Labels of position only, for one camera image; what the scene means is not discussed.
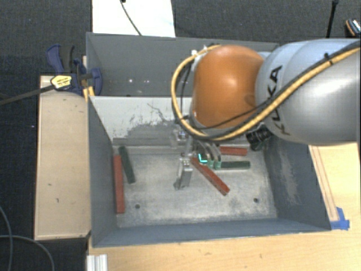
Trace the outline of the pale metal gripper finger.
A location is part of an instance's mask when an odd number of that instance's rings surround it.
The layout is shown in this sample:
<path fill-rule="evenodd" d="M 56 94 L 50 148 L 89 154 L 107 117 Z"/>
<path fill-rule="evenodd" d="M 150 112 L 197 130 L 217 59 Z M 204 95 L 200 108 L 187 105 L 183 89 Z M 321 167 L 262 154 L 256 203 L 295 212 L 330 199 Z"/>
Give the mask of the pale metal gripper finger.
<path fill-rule="evenodd" d="M 193 167 L 190 161 L 184 160 L 182 164 L 182 188 L 189 187 L 192 174 L 193 174 Z"/>
<path fill-rule="evenodd" d="M 182 181 L 183 181 L 183 170 L 184 170 L 184 159 L 180 158 L 178 163 L 178 170 L 177 170 L 177 176 L 176 180 L 173 184 L 174 188 L 176 190 L 179 190 L 182 187 Z"/>

